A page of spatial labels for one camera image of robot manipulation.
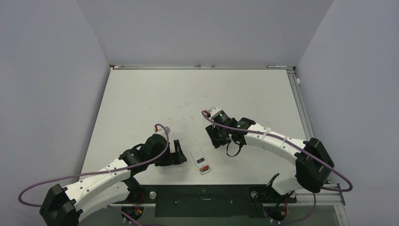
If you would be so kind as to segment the red orange battery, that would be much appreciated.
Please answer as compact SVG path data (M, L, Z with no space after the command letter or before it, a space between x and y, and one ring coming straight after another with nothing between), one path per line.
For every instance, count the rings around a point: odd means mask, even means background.
M210 170L210 167L209 167L209 166L205 166L205 167L203 167L203 168L200 168L200 172L205 172L205 171L207 171L207 170Z

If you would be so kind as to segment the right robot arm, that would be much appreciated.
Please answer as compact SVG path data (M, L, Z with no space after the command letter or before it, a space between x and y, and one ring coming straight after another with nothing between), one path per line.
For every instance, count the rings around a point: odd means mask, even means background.
M212 108L201 112L211 124L206 131L214 148L233 143L241 150L243 146L254 146L266 150L294 165L290 176L274 175L267 184L267 198L279 201L285 194L298 189L319 193L327 181L334 164L322 143L284 136L259 123L241 118L230 118L222 109Z

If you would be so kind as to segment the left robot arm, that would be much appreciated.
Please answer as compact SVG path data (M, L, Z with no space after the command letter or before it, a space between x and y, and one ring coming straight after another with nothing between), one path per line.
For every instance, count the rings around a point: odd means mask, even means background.
M170 151L164 135L153 134L145 143L124 151L97 172L65 187L52 186L40 208L48 226L76 226L88 215L116 202L141 202L150 194L135 179L135 175L155 166L180 165L187 161L179 140Z

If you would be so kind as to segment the white remote control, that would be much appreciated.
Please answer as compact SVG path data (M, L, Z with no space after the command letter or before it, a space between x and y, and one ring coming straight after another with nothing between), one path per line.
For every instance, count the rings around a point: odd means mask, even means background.
M204 152L201 149L190 150L190 155L193 159L193 162L194 162L199 174L205 175L205 174L208 174L212 170ZM203 168L205 166L209 166L210 170L207 170L205 172L200 172L200 168Z

